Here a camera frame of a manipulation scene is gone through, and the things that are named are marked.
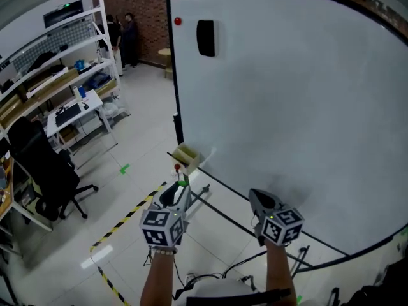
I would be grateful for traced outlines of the black whiteboard stand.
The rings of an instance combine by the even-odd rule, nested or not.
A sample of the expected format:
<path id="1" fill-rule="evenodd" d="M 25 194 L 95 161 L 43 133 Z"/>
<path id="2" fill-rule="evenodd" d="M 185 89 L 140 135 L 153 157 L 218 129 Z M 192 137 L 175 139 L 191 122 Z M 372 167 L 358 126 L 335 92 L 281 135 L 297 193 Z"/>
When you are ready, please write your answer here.
<path id="1" fill-rule="evenodd" d="M 177 113 L 173 115 L 173 123 L 174 123 L 174 126 L 175 126 L 175 133 L 176 133 L 176 137 L 177 137 L 177 142 L 182 143 L 183 142 L 183 134 L 182 134 L 181 117 Z M 201 169 L 200 167 L 198 167 L 198 170 L 201 173 L 203 173 L 204 175 L 211 178 L 212 180 L 216 181 L 218 184 L 222 185 L 223 187 L 225 187 L 226 189 L 231 191 L 232 193 L 238 195 L 239 197 L 243 198 L 246 201 L 249 201 L 242 194 L 240 194 L 236 190 L 232 189 L 230 186 L 226 185 L 224 182 L 220 181 L 219 179 L 215 178 L 214 176 L 209 174 L 207 171 Z M 255 233 L 253 231 L 250 231 L 246 227 L 242 226 L 241 224 L 239 224 L 238 222 L 233 220 L 231 217 L 229 217 L 228 215 L 226 215 L 225 213 L 221 212 L 219 209 L 217 209 L 216 207 L 211 205 L 209 202 L 207 202 L 204 199 L 202 199 L 201 197 L 199 197 L 197 194 L 195 195 L 195 197 L 196 197 L 196 200 L 200 200 L 204 205 L 209 207 L 215 213 L 217 213 L 222 218 L 224 218 L 225 220 L 230 222 L 232 225 L 236 226 L 238 229 L 240 229 L 240 230 L 244 231 L 245 233 L 249 234 L 251 237 L 255 237 Z M 295 270 L 295 274 L 302 273 L 302 272 L 308 272 L 308 271 L 312 271 L 312 270 L 319 270 L 319 269 L 323 269 L 323 268 L 328 268 L 329 266 L 335 266 L 335 265 L 345 263 L 346 261 L 349 261 L 349 255 L 341 252 L 340 250 L 338 250 L 338 249 L 336 249 L 334 247 L 329 246 L 326 243 L 323 243 L 321 240 L 319 240 L 317 238 L 313 238 L 310 234 L 308 234 L 308 233 L 306 233 L 304 231 L 303 231 L 303 234 L 308 236 L 309 238 L 314 239 L 318 243 L 323 244 L 324 246 L 329 247 L 330 249 L 341 253 L 344 257 L 340 258 L 340 259 L 333 260 L 333 261 L 329 261 L 329 262 L 326 262 L 326 263 L 322 263 L 320 265 L 311 265 L 310 263 L 305 261 L 305 258 L 299 258 L 299 257 L 296 257 L 296 256 L 294 256 L 294 255 L 287 252 L 286 256 L 289 259 L 292 259 L 293 261 L 295 261 L 295 263 L 298 265 L 298 268 Z"/>

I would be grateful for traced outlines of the black office chair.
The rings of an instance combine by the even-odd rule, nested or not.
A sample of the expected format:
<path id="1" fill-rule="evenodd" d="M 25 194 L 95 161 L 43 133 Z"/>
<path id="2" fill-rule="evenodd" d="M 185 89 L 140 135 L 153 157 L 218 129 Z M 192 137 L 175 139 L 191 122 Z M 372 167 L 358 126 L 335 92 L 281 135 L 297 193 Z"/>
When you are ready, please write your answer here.
<path id="1" fill-rule="evenodd" d="M 79 187 L 80 177 L 68 152 L 56 152 L 40 121 L 31 122 L 21 117 L 8 131 L 11 156 L 28 172 L 39 187 L 36 202 L 37 214 L 50 221 L 65 219 L 65 210 L 72 202 L 81 216 L 87 214 L 80 208 L 75 196 L 88 190 L 98 191 L 98 186 Z"/>

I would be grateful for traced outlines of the person's right forearm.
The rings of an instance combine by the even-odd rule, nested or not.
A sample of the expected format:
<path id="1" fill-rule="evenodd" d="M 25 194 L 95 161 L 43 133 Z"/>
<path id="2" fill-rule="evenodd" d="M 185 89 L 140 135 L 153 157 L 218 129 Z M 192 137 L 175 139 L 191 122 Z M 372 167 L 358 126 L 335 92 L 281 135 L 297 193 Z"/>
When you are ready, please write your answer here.
<path id="1" fill-rule="evenodd" d="M 275 306 L 296 306 L 296 292 L 289 271 L 288 259 L 284 246 L 276 246 L 269 240 L 265 240 L 267 255 L 266 290 L 290 289 L 290 294 Z"/>

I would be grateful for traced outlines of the beige pen holder box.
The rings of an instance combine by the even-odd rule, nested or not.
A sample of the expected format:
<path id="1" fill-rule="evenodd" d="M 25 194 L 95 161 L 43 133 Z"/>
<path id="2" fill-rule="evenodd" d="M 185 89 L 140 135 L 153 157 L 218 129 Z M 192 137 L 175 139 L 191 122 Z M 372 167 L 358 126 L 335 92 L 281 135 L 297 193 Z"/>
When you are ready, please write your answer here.
<path id="1" fill-rule="evenodd" d="M 174 165 L 179 165 L 179 170 L 184 175 L 190 175 L 200 163 L 200 153 L 185 143 L 179 144 L 171 153 Z"/>

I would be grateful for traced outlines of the black keyboard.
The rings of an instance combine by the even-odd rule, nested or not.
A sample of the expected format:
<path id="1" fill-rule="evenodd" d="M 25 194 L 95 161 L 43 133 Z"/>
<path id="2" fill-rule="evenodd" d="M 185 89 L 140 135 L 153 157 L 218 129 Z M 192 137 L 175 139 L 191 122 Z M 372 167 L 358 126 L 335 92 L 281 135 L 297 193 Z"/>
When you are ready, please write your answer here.
<path id="1" fill-rule="evenodd" d="M 64 123 L 75 117 L 81 112 L 81 109 L 77 103 L 64 109 L 63 111 L 57 112 L 55 116 L 55 125 L 57 127 L 62 126 Z"/>

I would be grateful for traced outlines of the small white table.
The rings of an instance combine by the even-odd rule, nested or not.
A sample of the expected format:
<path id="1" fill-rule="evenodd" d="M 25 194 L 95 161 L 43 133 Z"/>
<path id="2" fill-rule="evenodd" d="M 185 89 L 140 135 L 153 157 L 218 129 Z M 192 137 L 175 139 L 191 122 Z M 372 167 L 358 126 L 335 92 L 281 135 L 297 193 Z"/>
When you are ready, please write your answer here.
<path id="1" fill-rule="evenodd" d="M 60 137 L 59 132 L 62 129 L 66 128 L 67 126 L 69 126 L 69 125 L 71 125 L 73 123 L 75 123 L 76 121 L 80 120 L 81 118 L 85 117 L 86 115 L 90 114 L 91 112 L 95 112 L 95 111 L 98 111 L 99 116 L 101 117 L 102 123 L 106 127 L 106 130 L 113 137 L 112 129 L 111 129 L 111 126 L 109 124 L 109 121 L 102 112 L 103 102 L 102 102 L 101 98 L 97 95 L 97 93 L 95 91 L 87 92 L 85 99 L 82 99 L 81 101 L 77 101 L 76 99 L 74 99 L 74 100 L 71 100 L 71 101 L 67 102 L 62 107 L 64 109 L 66 109 L 66 108 L 69 108 L 70 106 L 74 105 L 75 103 L 77 103 L 79 105 L 79 107 L 81 109 L 81 112 L 78 115 L 76 115 L 75 117 L 73 117 L 72 119 L 70 119 L 69 121 L 67 121 L 66 123 L 64 123 L 60 127 L 57 127 L 55 125 L 55 116 L 56 116 L 56 113 L 57 113 L 58 109 L 56 109 L 56 110 L 49 113 L 49 115 L 47 117 L 47 130 L 46 130 L 47 138 L 51 138 L 51 137 L 59 138 Z M 89 106 L 89 108 L 87 110 L 84 110 L 83 103 L 86 103 Z"/>

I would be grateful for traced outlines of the black whiteboard eraser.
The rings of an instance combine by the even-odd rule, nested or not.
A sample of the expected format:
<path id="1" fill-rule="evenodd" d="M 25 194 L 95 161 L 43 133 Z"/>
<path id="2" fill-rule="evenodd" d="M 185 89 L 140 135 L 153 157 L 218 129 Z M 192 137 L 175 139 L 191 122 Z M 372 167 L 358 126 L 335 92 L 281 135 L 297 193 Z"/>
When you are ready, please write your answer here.
<path id="1" fill-rule="evenodd" d="M 198 52 L 205 57 L 217 57 L 219 51 L 219 22 L 199 20 L 196 26 Z"/>

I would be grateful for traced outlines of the large whiteboard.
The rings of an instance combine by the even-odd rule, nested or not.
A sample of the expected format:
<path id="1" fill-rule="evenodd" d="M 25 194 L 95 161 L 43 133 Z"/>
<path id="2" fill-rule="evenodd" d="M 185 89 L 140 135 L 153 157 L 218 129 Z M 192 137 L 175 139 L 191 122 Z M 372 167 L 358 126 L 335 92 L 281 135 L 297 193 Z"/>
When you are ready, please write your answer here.
<path id="1" fill-rule="evenodd" d="M 408 40 L 346 0 L 166 0 L 183 141 L 355 254 L 408 224 Z M 175 25 L 174 19 L 182 19 Z M 199 20 L 219 22 L 217 57 Z"/>

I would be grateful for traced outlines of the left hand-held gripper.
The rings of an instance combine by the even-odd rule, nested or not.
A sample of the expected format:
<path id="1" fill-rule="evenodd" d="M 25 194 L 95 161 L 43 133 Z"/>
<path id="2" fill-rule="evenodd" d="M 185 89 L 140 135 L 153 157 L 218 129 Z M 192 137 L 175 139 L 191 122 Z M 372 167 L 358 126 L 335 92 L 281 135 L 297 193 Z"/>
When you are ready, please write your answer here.
<path id="1" fill-rule="evenodd" d="M 191 188 L 177 182 L 166 184 L 143 211 L 140 229 L 147 245 L 151 247 L 175 247 L 181 244 L 186 231 L 186 211 L 191 206 Z"/>

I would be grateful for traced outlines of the wooden desk with white legs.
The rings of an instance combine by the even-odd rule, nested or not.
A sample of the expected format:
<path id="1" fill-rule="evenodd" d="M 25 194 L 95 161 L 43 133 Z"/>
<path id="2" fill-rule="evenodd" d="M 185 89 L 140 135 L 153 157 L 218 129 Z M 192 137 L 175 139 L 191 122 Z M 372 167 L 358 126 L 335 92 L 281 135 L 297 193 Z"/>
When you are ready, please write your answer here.
<path id="1" fill-rule="evenodd" d="M 0 189 L 0 222 L 6 217 L 11 211 L 17 211 L 19 214 L 27 218 L 30 222 L 41 227 L 47 232 L 52 232 L 53 227 L 50 221 L 46 222 L 44 217 L 40 215 L 35 215 L 31 213 L 26 207 L 22 206 L 15 199 L 14 190 L 14 170 L 15 170 L 15 160 L 14 158 L 9 158 L 9 160 L 3 163 L 3 168 L 5 172 L 5 178 L 7 180 L 7 186 L 4 189 Z M 23 258 L 22 253 L 14 248 L 14 234 L 11 229 L 6 229 L 0 224 L 0 231 L 9 236 L 11 240 L 11 247 L 6 244 L 0 243 L 0 249 L 8 254 L 13 254 L 20 258 Z"/>

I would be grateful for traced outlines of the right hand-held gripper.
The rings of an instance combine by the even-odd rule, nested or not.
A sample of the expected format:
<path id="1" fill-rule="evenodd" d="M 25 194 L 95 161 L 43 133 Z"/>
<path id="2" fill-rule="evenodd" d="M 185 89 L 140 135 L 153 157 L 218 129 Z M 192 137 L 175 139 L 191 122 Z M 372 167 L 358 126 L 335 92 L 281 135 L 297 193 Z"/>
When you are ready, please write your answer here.
<path id="1" fill-rule="evenodd" d="M 283 203 L 278 196 L 260 189 L 249 190 L 249 201 L 252 212 L 258 219 L 254 231 L 260 246 L 266 240 L 282 246 L 299 237 L 305 220 L 296 208 Z"/>

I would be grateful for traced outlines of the white metal shelving rack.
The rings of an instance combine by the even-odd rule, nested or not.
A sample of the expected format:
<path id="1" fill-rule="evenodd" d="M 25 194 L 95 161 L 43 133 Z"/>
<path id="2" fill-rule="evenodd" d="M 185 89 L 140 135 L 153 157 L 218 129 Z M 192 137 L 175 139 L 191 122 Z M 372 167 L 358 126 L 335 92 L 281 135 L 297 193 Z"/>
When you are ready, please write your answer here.
<path id="1" fill-rule="evenodd" d="M 66 82 L 65 84 L 62 84 L 59 87 L 56 87 L 54 90 L 50 91 L 48 94 L 45 94 L 44 96 L 40 96 L 39 98 L 31 98 L 28 99 L 27 101 L 29 102 L 29 106 L 27 108 L 25 108 L 22 112 L 20 112 L 14 119 L 13 121 L 11 121 L 8 126 L 4 127 L 1 123 L 0 123 L 0 140 L 5 138 L 8 139 L 8 131 L 10 130 L 11 126 L 15 123 L 15 121 L 17 121 L 20 117 L 29 115 L 32 111 L 34 111 L 34 109 L 40 107 L 43 103 L 45 103 L 46 101 L 48 101 L 49 99 L 51 99 L 52 97 L 56 96 L 58 93 L 62 92 L 64 89 L 68 88 L 68 87 L 72 87 L 74 86 L 76 83 L 78 83 L 78 81 L 85 79 L 87 77 L 89 77 L 90 75 L 96 73 L 99 70 L 102 70 L 106 67 L 109 67 L 112 69 L 112 71 L 114 72 L 115 78 L 111 81 L 113 82 L 115 85 L 113 87 L 111 87 L 109 90 L 104 91 L 102 88 L 98 88 L 98 89 L 93 89 L 91 91 L 95 91 L 97 93 L 97 95 L 101 98 L 101 100 L 103 98 L 108 97 L 109 95 L 111 96 L 117 96 L 120 94 L 120 76 L 118 75 L 117 69 L 116 69 L 116 65 L 115 65 L 115 59 L 113 56 L 113 50 L 112 50 L 112 46 L 111 46 L 111 42 L 110 42 L 110 37 L 109 37 L 109 33 L 108 33 L 108 27 L 107 27 L 107 21 L 106 21 L 106 10 L 105 10 L 105 3 L 104 0 L 99 0 L 99 6 L 89 9 L 87 11 L 84 11 L 78 15 L 75 15 L 73 17 L 67 18 L 57 24 L 54 24 L 53 26 L 45 29 L 44 33 L 41 33 L 38 37 L 36 37 L 35 39 L 31 40 L 30 42 L 28 42 L 26 45 L 20 47 L 17 51 L 15 51 L 14 53 L 10 54 L 8 57 L 5 57 L 4 60 L 5 61 L 10 61 L 11 59 L 16 58 L 16 56 L 20 55 L 23 51 L 26 50 L 26 48 L 30 47 L 33 45 L 34 42 L 36 42 L 37 40 L 40 40 L 43 36 L 46 36 L 48 33 L 60 28 L 60 27 L 64 27 L 67 24 L 73 23 L 76 20 L 80 20 L 83 19 L 85 17 L 91 16 L 93 17 L 95 13 L 100 13 L 101 17 L 102 17 L 102 22 L 103 22 L 103 28 L 104 31 L 101 32 L 99 30 L 99 27 L 96 25 L 95 22 L 92 22 L 93 26 L 94 26 L 94 30 L 97 32 L 97 35 L 91 36 L 90 38 L 81 41 L 80 43 L 73 45 L 72 47 L 67 48 L 66 50 L 63 50 L 62 52 L 59 52 L 58 54 L 56 54 L 53 58 L 51 58 L 50 60 L 48 60 L 47 62 L 45 62 L 43 65 L 41 65 L 38 69 L 34 69 L 31 72 L 26 73 L 23 77 L 21 77 L 19 80 L 17 80 L 6 92 L 0 94 L 0 102 L 2 100 L 4 100 L 7 96 L 9 96 L 11 93 L 13 93 L 13 91 L 15 89 L 17 89 L 17 87 L 19 85 L 22 85 L 24 82 L 26 82 L 28 79 L 30 79 L 32 76 L 34 76 L 35 74 L 39 73 L 40 71 L 42 71 L 43 69 L 45 69 L 46 67 L 50 66 L 53 62 L 62 59 L 64 56 L 67 56 L 77 50 L 81 50 L 83 48 L 85 48 L 87 45 L 90 45 L 92 43 L 98 44 L 99 40 L 103 40 L 105 42 L 105 44 L 108 47 L 108 52 L 109 52 L 109 57 L 108 58 L 103 58 L 101 56 L 101 54 L 98 55 L 98 64 L 95 65 L 94 67 L 92 67 L 90 70 L 88 71 L 84 71 L 82 74 L 78 75 L 76 78 L 70 80 L 69 82 Z M 63 105 L 65 105 L 67 102 L 76 99 L 75 95 L 68 99 L 67 101 L 65 101 L 63 103 Z"/>

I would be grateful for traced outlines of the long cardboard box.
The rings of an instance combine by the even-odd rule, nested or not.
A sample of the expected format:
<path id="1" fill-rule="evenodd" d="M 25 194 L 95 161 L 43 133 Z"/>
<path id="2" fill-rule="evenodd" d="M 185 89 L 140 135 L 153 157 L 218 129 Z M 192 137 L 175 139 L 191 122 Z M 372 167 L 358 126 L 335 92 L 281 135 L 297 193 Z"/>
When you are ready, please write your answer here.
<path id="1" fill-rule="evenodd" d="M 78 75 L 78 70 L 76 68 L 69 69 L 68 67 L 65 67 L 60 72 L 56 73 L 51 78 L 45 80 L 42 84 L 39 84 L 33 90 L 29 91 L 27 93 L 27 98 L 31 99 L 33 97 L 39 98 L 40 96 L 44 96 L 56 87 L 59 87 L 62 84 L 76 78 Z"/>

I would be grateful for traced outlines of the person's left forearm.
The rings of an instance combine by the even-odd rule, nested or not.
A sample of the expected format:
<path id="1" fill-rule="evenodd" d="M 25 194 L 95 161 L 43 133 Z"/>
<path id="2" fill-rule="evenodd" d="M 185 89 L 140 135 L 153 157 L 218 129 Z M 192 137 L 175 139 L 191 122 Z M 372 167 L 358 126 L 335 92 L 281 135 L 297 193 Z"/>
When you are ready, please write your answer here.
<path id="1" fill-rule="evenodd" d="M 171 306 L 173 268 L 177 249 L 154 247 L 154 255 L 140 298 L 140 306 Z"/>

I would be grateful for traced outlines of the checkered pattern board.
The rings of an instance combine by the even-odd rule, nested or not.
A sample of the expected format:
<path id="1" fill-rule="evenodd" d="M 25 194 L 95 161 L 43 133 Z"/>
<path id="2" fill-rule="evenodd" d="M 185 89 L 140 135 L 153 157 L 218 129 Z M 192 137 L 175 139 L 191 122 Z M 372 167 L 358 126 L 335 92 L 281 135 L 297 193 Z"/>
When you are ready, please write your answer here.
<path id="1" fill-rule="evenodd" d="M 58 54 L 61 52 L 62 46 L 67 45 L 71 47 L 94 35 L 95 30 L 91 18 L 83 18 L 43 36 L 42 39 L 34 42 L 31 47 L 23 51 L 11 63 L 14 65 L 17 73 L 27 73 L 41 54 L 46 52 Z"/>

